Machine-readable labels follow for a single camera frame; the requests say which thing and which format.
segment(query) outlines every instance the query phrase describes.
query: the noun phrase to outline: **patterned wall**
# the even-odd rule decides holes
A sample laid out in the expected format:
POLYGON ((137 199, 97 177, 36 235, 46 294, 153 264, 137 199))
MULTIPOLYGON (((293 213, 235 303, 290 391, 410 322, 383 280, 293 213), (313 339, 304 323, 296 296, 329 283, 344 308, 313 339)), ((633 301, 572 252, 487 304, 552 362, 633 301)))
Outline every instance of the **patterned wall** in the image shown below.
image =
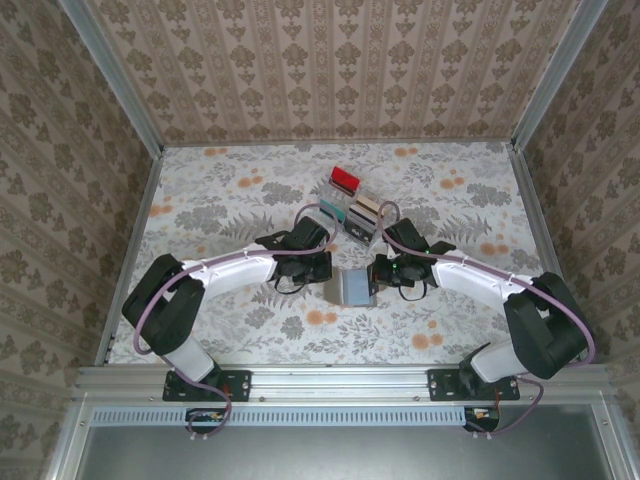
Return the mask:
POLYGON ((168 144, 509 137, 577 0, 91 0, 168 144))
POLYGON ((640 2, 609 2, 525 154, 640 439, 640 2))
POLYGON ((0 478, 37 478, 93 363, 150 160, 56 2, 0 2, 0 478))

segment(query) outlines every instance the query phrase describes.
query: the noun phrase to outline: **black mounting plate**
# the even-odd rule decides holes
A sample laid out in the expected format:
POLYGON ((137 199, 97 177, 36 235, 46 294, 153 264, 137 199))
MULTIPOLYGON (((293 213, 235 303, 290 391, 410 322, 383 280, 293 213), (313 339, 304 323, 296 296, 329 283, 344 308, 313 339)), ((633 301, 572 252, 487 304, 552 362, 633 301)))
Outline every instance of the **black mounting plate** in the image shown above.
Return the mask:
POLYGON ((460 370, 457 368, 436 368, 427 371, 429 395, 432 402, 452 402, 459 400, 493 401, 496 399, 496 388, 500 394, 500 401, 520 400, 520 390, 516 382, 515 387, 511 381, 515 377, 501 378, 495 383, 487 385, 484 394, 472 397, 460 383, 460 370))
MULTIPOLYGON (((216 375, 216 387, 227 395, 232 402, 248 402, 251 394, 250 370, 222 370, 216 375)), ((207 384, 205 377, 200 383, 207 384)), ((164 381, 162 400, 165 402, 222 402, 222 398, 209 390, 194 387, 182 380, 175 372, 167 372, 164 381)))

